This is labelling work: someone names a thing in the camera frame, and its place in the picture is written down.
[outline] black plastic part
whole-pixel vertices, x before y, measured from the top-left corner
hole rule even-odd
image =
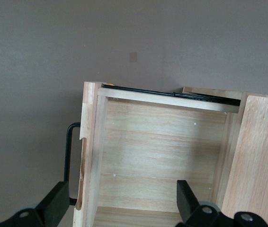
[[[235,105],[235,106],[240,105],[239,99],[219,97],[219,96],[209,96],[209,95],[198,94],[198,93],[177,93],[177,92],[167,93],[167,92],[160,92],[160,91],[149,91],[149,90],[144,90],[144,89],[136,89],[136,88],[130,88],[130,87],[119,87],[119,86],[114,86],[114,85],[105,85],[105,84],[102,87],[109,88],[109,89],[123,90],[123,91],[134,91],[134,92],[140,92],[140,93],[147,93],[147,94],[153,94],[153,95],[194,99],[194,100],[199,100],[199,101],[221,103],[221,104],[227,104],[227,105]]]
[[[0,227],[56,227],[69,208],[69,187],[59,182],[36,206],[35,209],[18,211]]]
[[[197,198],[185,180],[177,181],[177,207],[183,222],[200,206]]]
[[[63,180],[67,181],[68,183],[69,183],[69,178],[70,178],[72,132],[73,132],[74,128],[80,128],[80,122],[75,122],[75,123],[71,124],[67,129]],[[69,200],[70,200],[70,205],[75,206],[77,199],[70,198]]]
[[[57,183],[35,209],[47,227],[55,227],[62,220],[69,204],[69,186],[64,181]]]
[[[242,215],[250,215],[252,217],[252,221],[246,221],[242,218]],[[236,223],[235,226],[243,226],[243,227],[268,227],[268,224],[265,220],[257,214],[251,212],[237,212],[234,215],[234,221]]]
[[[254,213],[238,212],[232,219],[210,205],[200,205],[184,180],[177,181],[177,206],[183,223],[176,227],[268,227],[264,219]]]

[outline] wooden box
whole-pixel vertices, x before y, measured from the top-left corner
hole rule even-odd
[[[173,227],[176,182],[268,222],[268,96],[185,87],[240,106],[84,85],[74,227]]]

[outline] light wood panel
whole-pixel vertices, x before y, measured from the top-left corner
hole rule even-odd
[[[85,82],[82,99],[82,112],[80,124],[80,138],[82,151],[80,162],[80,178],[77,202],[74,209],[73,226],[85,227],[87,217],[87,204],[89,195],[90,169],[94,128],[97,106],[97,93],[101,83]]]
[[[233,153],[235,152],[232,149],[232,141],[236,135],[236,122],[237,114],[228,113],[224,130],[223,130],[223,139],[219,151],[218,160],[216,163],[216,169],[213,178],[213,185],[209,201],[215,203],[220,209],[223,204],[224,194],[229,180],[229,174],[231,171]]]
[[[109,99],[99,206],[178,212],[176,183],[207,200],[226,114]]]
[[[226,98],[234,98],[234,99],[241,99],[241,96],[242,96],[242,91],[208,89],[208,88],[200,88],[200,87],[184,87],[182,92],[184,93],[192,92],[192,93],[226,97]]]
[[[158,104],[190,107],[196,109],[238,113],[238,106],[205,102],[205,101],[192,100],[179,97],[151,95],[146,93],[123,91],[109,88],[100,88],[98,90],[98,94],[100,96],[106,96],[111,98],[122,98],[127,100],[135,100],[148,103],[158,103]]]
[[[107,119],[107,103],[107,97],[98,96],[92,150],[93,153],[91,160],[91,177],[89,184],[88,204],[85,208],[87,210],[87,227],[93,226],[94,218],[97,211],[103,142],[105,137],[105,125]]]
[[[222,212],[250,211],[268,223],[268,98],[248,96]]]
[[[94,227],[174,227],[179,213],[99,207]]]

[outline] gray wall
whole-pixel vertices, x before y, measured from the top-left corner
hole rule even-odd
[[[62,180],[84,81],[268,94],[268,1],[0,1],[0,221]]]

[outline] black clamp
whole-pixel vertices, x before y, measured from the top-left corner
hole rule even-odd
[[[251,212],[237,212],[232,219],[210,205],[200,205],[185,180],[177,181],[177,206],[183,223],[176,227],[268,227]]]

